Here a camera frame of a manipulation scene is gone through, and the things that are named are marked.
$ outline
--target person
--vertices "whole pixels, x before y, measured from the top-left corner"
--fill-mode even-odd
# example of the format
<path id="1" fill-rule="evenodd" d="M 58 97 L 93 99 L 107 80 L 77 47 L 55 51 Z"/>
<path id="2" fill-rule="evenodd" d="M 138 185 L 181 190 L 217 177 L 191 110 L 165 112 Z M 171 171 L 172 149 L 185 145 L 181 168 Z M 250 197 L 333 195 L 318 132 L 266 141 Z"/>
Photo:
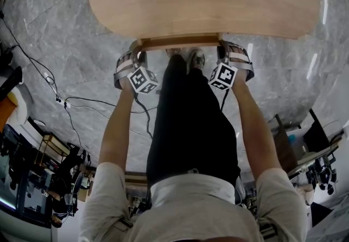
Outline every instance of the person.
<path id="1" fill-rule="evenodd" d="M 70 153 L 60 164 L 53 180 L 50 184 L 47 193 L 52 197 L 52 209 L 55 212 L 51 216 L 51 224 L 56 228 L 62 226 L 62 220 L 69 215 L 69 206 L 72 202 L 71 184 L 74 181 L 70 174 L 73 167 L 79 166 L 84 163 L 86 158 L 86 151 L 77 155 L 79 147 L 70 146 Z"/>
<path id="2" fill-rule="evenodd" d="M 244 53 L 236 47 L 232 51 Z M 274 238 L 304 241 L 304 200 L 280 167 L 272 133 L 245 83 L 246 70 L 238 70 L 232 91 L 256 180 L 258 221 L 234 204 L 240 174 L 236 134 L 203 76 L 203 52 L 195 49 L 190 54 L 189 73 L 180 52 L 169 56 L 147 160 L 152 207 L 129 215 L 124 173 L 134 92 L 122 78 L 79 241 L 264 241 L 260 229 L 268 226 Z"/>

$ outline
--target marble floor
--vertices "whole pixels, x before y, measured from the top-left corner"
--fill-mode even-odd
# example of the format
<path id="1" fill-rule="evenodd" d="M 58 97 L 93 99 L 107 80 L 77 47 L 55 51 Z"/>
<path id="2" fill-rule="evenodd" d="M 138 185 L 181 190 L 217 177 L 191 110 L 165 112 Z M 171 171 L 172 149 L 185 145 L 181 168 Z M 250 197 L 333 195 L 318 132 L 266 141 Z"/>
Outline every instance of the marble floor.
<path id="1" fill-rule="evenodd" d="M 285 124 L 302 122 L 309 108 L 324 107 L 323 99 L 335 84 L 348 61 L 349 0 L 321 0 L 319 21 L 312 32 L 298 40 L 251 35 L 225 35 L 225 39 L 249 48 L 256 77 L 249 82 L 251 92 L 266 120 L 279 114 Z M 94 17 L 88 0 L 6 0 L 5 20 L 23 49 L 45 64 L 55 75 L 61 97 L 82 96 L 116 104 L 119 90 L 113 86 L 116 60 L 133 41 L 111 33 Z M 6 45 L 14 40 L 0 22 L 0 38 Z M 215 66 L 215 48 L 204 49 L 207 57 L 204 73 Z M 79 143 L 68 114 L 55 102 L 55 94 L 20 52 L 14 50 L 15 62 L 24 68 L 25 83 L 33 97 L 32 118 L 46 124 L 62 141 Z M 161 80 L 167 65 L 164 52 L 149 53 L 148 66 Z M 214 90 L 219 101 L 223 93 Z M 158 96 L 140 96 L 147 108 L 157 105 Z M 96 102 L 71 100 L 75 106 L 91 106 L 109 117 L 113 107 Z M 141 109 L 134 105 L 135 111 Z M 107 119 L 93 109 L 72 107 L 74 127 L 92 163 L 98 163 L 101 139 Z M 241 132 L 237 102 L 227 98 L 224 113 Z M 150 130 L 154 128 L 156 110 L 150 111 Z M 331 122 L 330 113 L 322 121 Z M 127 170 L 144 172 L 151 144 L 146 133 L 145 114 L 132 114 Z M 213 134 L 207 129 L 205 134 Z M 248 171 L 242 135 L 237 139 L 242 171 Z"/>

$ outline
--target beige shirt sleeve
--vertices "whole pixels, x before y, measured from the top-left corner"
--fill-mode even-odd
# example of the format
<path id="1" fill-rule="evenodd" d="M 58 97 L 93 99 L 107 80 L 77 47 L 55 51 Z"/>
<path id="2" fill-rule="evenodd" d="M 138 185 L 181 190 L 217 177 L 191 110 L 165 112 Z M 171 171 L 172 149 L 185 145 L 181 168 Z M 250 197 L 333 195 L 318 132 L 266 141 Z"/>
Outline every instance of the beige shirt sleeve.
<path id="1" fill-rule="evenodd" d="M 92 193 L 82 214 L 79 241 L 104 241 L 112 228 L 117 236 L 114 225 L 121 218 L 129 219 L 125 174 L 119 166 L 105 162 L 97 167 Z"/>
<path id="2" fill-rule="evenodd" d="M 305 241 L 306 205 L 285 171 L 272 168 L 257 180 L 258 222 L 276 226 L 281 241 Z"/>

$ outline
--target white shirt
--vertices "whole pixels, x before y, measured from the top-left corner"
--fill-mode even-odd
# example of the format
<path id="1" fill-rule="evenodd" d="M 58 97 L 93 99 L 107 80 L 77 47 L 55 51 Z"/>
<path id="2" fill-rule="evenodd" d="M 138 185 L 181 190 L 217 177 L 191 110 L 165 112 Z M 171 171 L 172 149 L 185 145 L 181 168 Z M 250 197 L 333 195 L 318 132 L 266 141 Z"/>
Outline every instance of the white shirt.
<path id="1" fill-rule="evenodd" d="M 234 194 L 230 183 L 200 174 L 159 182 L 152 187 L 155 206 L 130 218 L 124 173 L 114 164 L 103 163 L 97 168 L 85 205 L 79 241 L 177 241 L 226 236 L 264 241 L 259 230 L 268 223 L 275 225 L 279 240 L 304 241 L 306 207 L 287 174 L 273 168 L 263 172 L 256 184 L 258 221 L 247 209 L 232 204 L 227 197 L 228 191 Z M 126 227 L 119 222 L 121 218 L 134 226 Z"/>

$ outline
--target fiducial marker cube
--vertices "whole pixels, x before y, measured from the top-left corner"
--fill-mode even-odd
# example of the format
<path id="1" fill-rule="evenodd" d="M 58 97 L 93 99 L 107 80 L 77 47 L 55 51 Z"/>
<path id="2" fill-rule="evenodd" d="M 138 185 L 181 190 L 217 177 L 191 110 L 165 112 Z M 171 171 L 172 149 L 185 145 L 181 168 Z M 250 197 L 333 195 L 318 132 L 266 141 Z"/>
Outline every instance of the fiducial marker cube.
<path id="1" fill-rule="evenodd" d="M 221 90 L 226 90 L 233 86 L 237 68 L 220 63 L 212 72 L 209 84 Z"/>
<path id="2" fill-rule="evenodd" d="M 136 93 L 149 94 L 159 86 L 155 74 L 143 66 L 139 67 L 127 77 Z"/>

